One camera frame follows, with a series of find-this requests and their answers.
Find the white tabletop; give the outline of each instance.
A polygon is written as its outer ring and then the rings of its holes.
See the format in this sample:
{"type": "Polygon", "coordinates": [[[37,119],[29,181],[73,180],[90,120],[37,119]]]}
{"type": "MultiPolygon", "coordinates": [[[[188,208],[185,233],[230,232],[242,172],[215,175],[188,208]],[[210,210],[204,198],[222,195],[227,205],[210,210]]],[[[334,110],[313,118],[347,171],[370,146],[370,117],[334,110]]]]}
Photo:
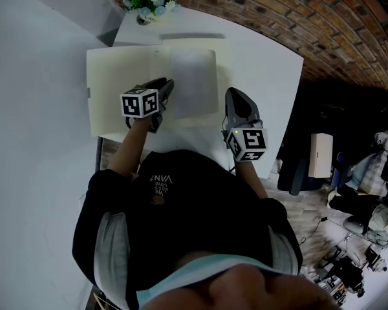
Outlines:
{"type": "MultiPolygon", "coordinates": [[[[158,45],[165,39],[225,38],[233,56],[231,85],[248,94],[259,107],[268,129],[268,150],[253,164],[267,178],[279,151],[292,111],[303,58],[275,41],[225,19],[183,8],[164,22],[141,26],[136,14],[127,14],[116,35],[115,46],[158,45]]],[[[222,140],[221,129],[199,127],[159,130],[149,134],[145,147],[158,152],[190,149],[206,155],[229,169],[233,159],[222,140]]],[[[111,138],[122,141],[125,134],[111,138]]]]}

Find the black t-shirt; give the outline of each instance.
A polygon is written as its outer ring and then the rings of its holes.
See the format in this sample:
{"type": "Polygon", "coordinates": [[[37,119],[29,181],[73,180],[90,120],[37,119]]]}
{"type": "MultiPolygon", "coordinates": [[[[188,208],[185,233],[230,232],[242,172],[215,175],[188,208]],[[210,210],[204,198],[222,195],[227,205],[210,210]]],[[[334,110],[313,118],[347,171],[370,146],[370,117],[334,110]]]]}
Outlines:
{"type": "Polygon", "coordinates": [[[255,258],[272,265],[268,226],[286,236],[298,261],[302,255],[281,203],[260,200],[240,178],[211,159],[177,150],[151,153],[132,183],[104,170],[89,190],[74,235],[73,255],[95,284],[93,254],[102,216],[124,212],[130,245],[127,299],[170,275],[191,251],[255,258]]]}

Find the floor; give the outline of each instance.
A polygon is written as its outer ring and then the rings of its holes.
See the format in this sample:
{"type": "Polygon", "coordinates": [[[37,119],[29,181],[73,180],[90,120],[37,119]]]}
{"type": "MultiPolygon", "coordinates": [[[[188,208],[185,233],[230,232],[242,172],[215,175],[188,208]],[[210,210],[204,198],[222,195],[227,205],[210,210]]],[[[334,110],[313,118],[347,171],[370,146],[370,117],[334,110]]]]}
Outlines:
{"type": "MultiPolygon", "coordinates": [[[[111,156],[116,152],[119,143],[111,140],[103,140],[101,169],[106,169],[111,156]]],[[[318,191],[301,192],[299,196],[292,196],[287,192],[277,189],[278,172],[280,161],[275,162],[272,173],[267,180],[261,180],[270,197],[280,201],[288,211],[289,222],[295,231],[296,238],[301,242],[302,238],[308,238],[316,229],[322,217],[328,217],[334,223],[341,225],[349,217],[348,214],[327,209],[327,195],[329,190],[324,187],[318,191]]],[[[366,261],[364,252],[369,246],[369,242],[352,235],[348,242],[342,241],[346,237],[347,231],[333,224],[330,221],[321,222],[316,232],[301,245],[303,254],[303,265],[310,271],[319,260],[329,253],[337,243],[344,250],[355,254],[355,258],[360,259],[360,263],[366,261]]]]}

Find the person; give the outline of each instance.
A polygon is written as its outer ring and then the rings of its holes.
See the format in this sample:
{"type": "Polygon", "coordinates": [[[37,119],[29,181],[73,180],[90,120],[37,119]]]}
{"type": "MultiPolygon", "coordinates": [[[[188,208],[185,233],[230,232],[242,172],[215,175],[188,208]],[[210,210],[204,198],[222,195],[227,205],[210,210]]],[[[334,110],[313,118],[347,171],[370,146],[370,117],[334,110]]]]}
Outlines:
{"type": "Polygon", "coordinates": [[[337,276],[342,280],[343,285],[353,294],[357,294],[358,298],[365,294],[363,288],[362,269],[352,264],[352,260],[345,256],[338,260],[330,269],[324,279],[337,276]]]}
{"type": "Polygon", "coordinates": [[[302,254],[285,207],[251,162],[235,175],[196,152],[152,152],[135,120],[89,182],[72,254],[120,309],[335,309],[297,276],[302,254]]]}

